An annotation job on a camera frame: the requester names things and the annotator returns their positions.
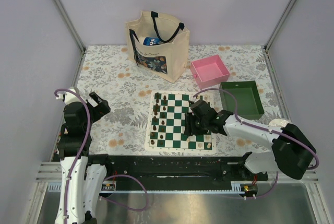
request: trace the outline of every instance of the bag handle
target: bag handle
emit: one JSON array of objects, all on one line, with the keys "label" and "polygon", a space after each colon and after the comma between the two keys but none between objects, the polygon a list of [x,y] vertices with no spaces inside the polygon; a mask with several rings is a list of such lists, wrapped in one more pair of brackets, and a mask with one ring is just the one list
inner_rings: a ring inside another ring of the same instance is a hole
[{"label": "bag handle", "polygon": [[134,58],[135,58],[135,61],[137,63],[137,66],[138,66],[139,57],[138,57],[138,52],[137,52],[137,49],[136,49],[136,42],[135,42],[135,39],[134,39],[134,37],[136,37],[136,39],[138,40],[138,37],[137,37],[134,30],[129,29],[129,31],[130,31],[130,39],[131,39],[132,48],[134,50]]},{"label": "bag handle", "polygon": [[155,11],[152,11],[151,12],[151,17],[153,19],[153,24],[154,24],[154,30],[156,31],[156,34],[159,38],[159,40],[163,43],[168,43],[170,42],[172,39],[175,38],[175,36],[177,35],[178,31],[181,29],[183,30],[184,29],[184,24],[183,23],[179,23],[178,24],[178,28],[175,30],[175,32],[173,33],[173,35],[168,39],[168,40],[163,40],[160,35],[159,35],[159,32],[158,32],[158,27],[157,27],[157,22],[156,22],[156,18],[158,18],[158,13],[156,13]]}]

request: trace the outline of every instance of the wall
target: wall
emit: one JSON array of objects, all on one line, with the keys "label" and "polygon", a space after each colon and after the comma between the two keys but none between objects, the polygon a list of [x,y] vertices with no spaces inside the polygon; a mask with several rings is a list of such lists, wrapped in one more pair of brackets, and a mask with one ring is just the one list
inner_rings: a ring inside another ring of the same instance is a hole
[{"label": "wall", "polygon": [[0,222],[22,223],[51,155],[80,52],[52,0],[0,0]]},{"label": "wall", "polygon": [[298,0],[270,49],[291,118],[316,147],[321,188],[334,213],[333,0]]},{"label": "wall", "polygon": [[289,0],[62,0],[85,45],[125,44],[124,22],[140,10],[169,13],[190,43],[265,44]]}]

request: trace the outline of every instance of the green and white chessboard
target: green and white chessboard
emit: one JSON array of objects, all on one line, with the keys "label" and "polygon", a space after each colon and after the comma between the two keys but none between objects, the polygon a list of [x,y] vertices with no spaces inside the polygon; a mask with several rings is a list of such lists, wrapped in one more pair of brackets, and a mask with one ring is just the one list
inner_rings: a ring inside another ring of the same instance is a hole
[{"label": "green and white chessboard", "polygon": [[[185,113],[191,112],[189,100],[203,99],[213,105],[213,95],[202,93],[197,99],[194,92],[152,91],[146,131],[145,149],[148,151],[187,152],[190,154],[213,154],[216,152],[216,137],[207,135],[184,135]],[[154,107],[158,104],[157,115]]]}]

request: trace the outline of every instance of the tote bag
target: tote bag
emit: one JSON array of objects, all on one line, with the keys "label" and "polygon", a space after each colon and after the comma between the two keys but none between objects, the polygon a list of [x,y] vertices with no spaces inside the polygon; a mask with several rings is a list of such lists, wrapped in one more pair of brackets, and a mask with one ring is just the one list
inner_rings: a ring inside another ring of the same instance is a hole
[{"label": "tote bag", "polygon": [[[188,61],[190,31],[168,14],[142,11],[139,19],[126,23],[129,60],[154,74],[175,82]],[[143,45],[140,37],[158,38],[164,44]]]}]

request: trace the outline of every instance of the pink plastic bin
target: pink plastic bin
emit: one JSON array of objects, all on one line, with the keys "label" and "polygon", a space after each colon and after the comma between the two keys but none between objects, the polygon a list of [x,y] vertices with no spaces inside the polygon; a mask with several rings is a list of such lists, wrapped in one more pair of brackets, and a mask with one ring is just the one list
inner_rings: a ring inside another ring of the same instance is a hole
[{"label": "pink plastic bin", "polygon": [[192,61],[190,70],[200,89],[218,85],[227,81],[230,76],[229,70],[218,54]]}]

